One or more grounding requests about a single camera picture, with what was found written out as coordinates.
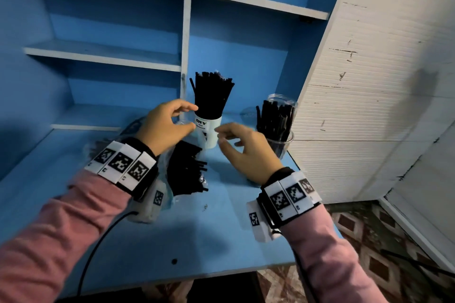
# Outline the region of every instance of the blue desk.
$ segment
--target blue desk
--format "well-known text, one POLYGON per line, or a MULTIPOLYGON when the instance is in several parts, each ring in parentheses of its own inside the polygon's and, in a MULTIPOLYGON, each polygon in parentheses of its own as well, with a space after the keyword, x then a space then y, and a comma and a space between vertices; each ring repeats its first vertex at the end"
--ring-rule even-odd
MULTIPOLYGON (((230 121, 239 117, 223 116, 223 123, 230 121)), ((28 224, 47 199, 65 192, 68 180, 85 164, 84 146, 112 136, 110 132, 52 131, 0 183, 0 242, 28 224)), ((83 292, 294 262, 284 237, 265 244, 253 237, 245 204, 258 196, 259 189, 232 167, 219 147, 207 150, 206 158, 209 191, 179 196, 154 224, 119 223, 97 250, 83 292)), ((298 170, 288 154, 283 164, 298 170)), ((76 293, 87 257, 75 266, 61 297, 76 293)))

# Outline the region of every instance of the tiled floor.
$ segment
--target tiled floor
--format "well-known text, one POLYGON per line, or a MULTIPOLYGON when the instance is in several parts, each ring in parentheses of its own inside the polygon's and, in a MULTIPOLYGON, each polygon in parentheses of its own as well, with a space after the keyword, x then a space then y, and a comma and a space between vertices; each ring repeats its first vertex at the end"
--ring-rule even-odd
MULTIPOLYGON (((336 204, 328 205, 327 209, 343 237, 359 254, 362 268, 389 302, 455 302, 452 278, 380 253, 387 249, 437 267, 378 204, 336 204)), ((258 271, 258 278, 266 303, 307 301, 295 266, 258 271)))

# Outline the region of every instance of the pink long-sleeve shirt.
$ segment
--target pink long-sleeve shirt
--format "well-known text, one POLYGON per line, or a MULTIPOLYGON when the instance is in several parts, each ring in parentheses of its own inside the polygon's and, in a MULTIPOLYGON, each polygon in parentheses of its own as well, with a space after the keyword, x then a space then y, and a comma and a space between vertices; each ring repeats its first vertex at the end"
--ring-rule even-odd
MULTIPOLYGON (((70 191, 51 199, 37 219, 0 248, 0 302, 50 303, 88 247, 127 206, 130 196, 82 170, 70 191)), ((349 242, 321 205, 283 226, 321 303, 386 303, 349 242)))

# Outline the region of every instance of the person's left hand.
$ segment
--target person's left hand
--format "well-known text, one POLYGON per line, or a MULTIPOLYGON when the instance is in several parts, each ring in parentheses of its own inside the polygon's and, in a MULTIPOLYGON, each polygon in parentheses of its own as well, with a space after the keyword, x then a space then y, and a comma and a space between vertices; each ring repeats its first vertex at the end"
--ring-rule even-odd
POLYGON ((172 122, 171 117, 190 110, 196 111, 198 106, 181 99, 158 105, 149 112, 136 138, 147 145, 155 156, 161 155, 196 128, 193 122, 186 125, 175 125, 172 122))

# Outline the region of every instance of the qr code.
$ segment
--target qr code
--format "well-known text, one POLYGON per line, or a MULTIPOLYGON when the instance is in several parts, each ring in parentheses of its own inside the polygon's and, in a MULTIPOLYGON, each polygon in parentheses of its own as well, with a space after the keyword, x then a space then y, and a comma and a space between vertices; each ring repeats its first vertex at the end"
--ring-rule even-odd
POLYGON ((302 200, 304 197, 306 197, 304 191, 302 191, 298 183, 291 187, 286 188, 286 191, 288 196, 293 201, 293 203, 296 203, 299 200, 302 200))
POLYGON ((128 171, 128 174, 136 181, 140 181, 147 172, 148 168, 142 162, 137 161, 128 171))
POLYGON ((310 182, 308 182, 307 179, 300 180, 299 182, 304 188, 305 192, 307 192, 307 194, 314 192, 314 188, 310 185, 310 182))
POLYGON ((153 203, 155 205, 161 206, 161 203, 163 202, 163 197, 164 197, 164 194, 162 192, 156 191, 155 198, 153 199, 153 203))
POLYGON ((254 227, 259 225, 259 218, 258 218, 258 215, 256 214, 256 212, 253 212, 252 214, 250 214, 250 220, 251 220, 251 225, 253 225, 254 227))
POLYGON ((121 173, 124 173, 132 162, 133 160, 131 158, 119 152, 117 156, 115 156, 114 159, 111 160, 111 162, 109 162, 108 166, 114 168, 115 170, 121 173))
POLYGON ((275 193, 270 197, 270 200, 272 203, 275 205, 275 208, 277 211, 289 206, 291 203, 287 199, 287 197, 284 195, 284 192, 278 192, 275 193))
POLYGON ((106 148, 104 149, 103 151, 101 151, 101 153, 96 156, 93 160, 98 162, 98 163, 101 163, 101 164, 104 164, 107 162, 107 160, 109 158, 111 158, 111 156, 115 153, 114 150, 111 150, 109 148, 106 148))

